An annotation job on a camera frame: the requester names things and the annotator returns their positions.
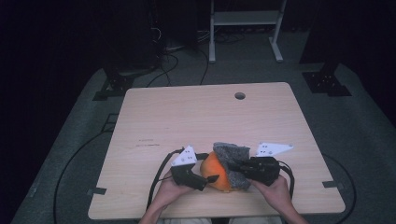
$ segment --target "table top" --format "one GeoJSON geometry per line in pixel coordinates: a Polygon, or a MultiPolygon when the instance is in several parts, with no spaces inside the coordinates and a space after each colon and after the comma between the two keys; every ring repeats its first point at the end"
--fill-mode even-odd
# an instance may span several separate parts
{"type": "MultiPolygon", "coordinates": [[[[323,187],[332,176],[289,84],[253,83],[128,90],[97,183],[106,193],[93,195],[89,217],[141,218],[166,155],[187,145],[196,153],[208,153],[215,142],[250,147],[250,156],[260,142],[294,145],[275,158],[293,171],[297,211],[345,210],[338,189],[323,187]]],[[[192,168],[198,175],[200,165],[198,161],[192,168]]],[[[170,162],[163,175],[169,169],[170,162]]],[[[163,211],[163,217],[271,215],[277,212],[253,187],[225,193],[208,186],[183,195],[163,211]]]]}

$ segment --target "gray carpet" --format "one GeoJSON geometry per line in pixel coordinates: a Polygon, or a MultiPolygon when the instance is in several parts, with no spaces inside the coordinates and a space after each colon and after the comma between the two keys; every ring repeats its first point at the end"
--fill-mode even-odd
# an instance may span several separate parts
{"type": "MultiPolygon", "coordinates": [[[[217,44],[217,62],[208,66],[203,85],[288,82],[318,147],[327,155],[325,161],[346,202],[346,211],[342,214],[305,217],[311,223],[336,223],[353,208],[344,223],[393,223],[396,220],[396,202],[392,196],[396,189],[395,129],[362,87],[357,75],[343,65],[337,68],[335,75],[352,96],[311,93],[302,72],[318,71],[322,64],[298,64],[307,36],[308,33],[280,34],[278,44],[283,63],[275,61],[268,34],[245,35],[244,40],[232,45],[217,44]],[[353,178],[355,189],[348,174],[353,178]],[[355,190],[357,197],[353,204],[355,190]]],[[[208,45],[200,48],[207,55],[208,45]]],[[[162,76],[150,87],[199,85],[205,73],[205,55],[191,49],[172,55],[178,58],[178,64],[168,72],[170,83],[162,76]]],[[[163,57],[164,70],[175,64],[175,58],[163,57]]],[[[137,78],[134,88],[145,88],[162,72],[158,69],[137,78]]],[[[122,97],[92,100],[105,79],[103,70],[92,75],[12,223],[54,223],[54,191],[66,164],[57,194],[57,223],[133,223],[132,220],[94,221],[87,215],[92,199],[90,189],[96,186],[111,133],[92,138],[104,125],[105,129],[111,129],[117,116],[110,116],[107,124],[106,120],[110,114],[119,113],[123,100],[122,97]]]]}

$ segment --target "hand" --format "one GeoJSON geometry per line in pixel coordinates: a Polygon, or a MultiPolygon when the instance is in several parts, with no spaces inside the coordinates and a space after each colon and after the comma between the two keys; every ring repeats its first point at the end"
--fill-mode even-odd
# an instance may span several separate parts
{"type": "Polygon", "coordinates": [[[289,195],[288,181],[282,175],[271,185],[266,186],[256,180],[249,180],[250,183],[259,190],[265,200],[278,211],[282,207],[292,206],[289,195]]]}
{"type": "Polygon", "coordinates": [[[143,215],[139,221],[140,224],[157,223],[163,209],[176,201],[181,195],[194,190],[187,186],[177,185],[171,175],[171,172],[168,171],[163,177],[157,194],[152,200],[152,203],[148,207],[145,215],[143,215]]]}
{"type": "Polygon", "coordinates": [[[266,186],[256,180],[249,181],[288,223],[308,223],[295,210],[289,194],[288,181],[285,177],[280,175],[271,186],[266,186]]]}
{"type": "Polygon", "coordinates": [[[194,189],[187,186],[177,185],[171,176],[171,172],[168,171],[163,177],[160,188],[158,189],[152,203],[166,207],[170,203],[176,201],[181,195],[193,190],[194,189]]]}

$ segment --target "gray cloth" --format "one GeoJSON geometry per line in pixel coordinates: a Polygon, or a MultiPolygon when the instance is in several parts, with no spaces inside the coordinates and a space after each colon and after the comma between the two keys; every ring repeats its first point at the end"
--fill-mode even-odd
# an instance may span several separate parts
{"type": "Polygon", "coordinates": [[[250,186],[242,173],[230,170],[230,167],[238,167],[242,161],[249,159],[249,150],[249,147],[239,147],[229,143],[217,142],[213,145],[213,151],[224,167],[233,189],[248,189],[250,186]]]}

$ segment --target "orange fruit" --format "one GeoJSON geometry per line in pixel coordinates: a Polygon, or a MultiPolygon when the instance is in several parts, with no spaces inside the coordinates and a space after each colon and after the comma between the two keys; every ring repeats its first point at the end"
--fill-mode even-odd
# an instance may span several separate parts
{"type": "Polygon", "coordinates": [[[230,192],[233,190],[231,188],[230,181],[228,180],[227,173],[214,151],[210,152],[209,156],[202,161],[200,171],[201,176],[204,178],[208,178],[211,175],[219,175],[219,178],[215,183],[209,183],[211,187],[224,192],[230,192]]]}

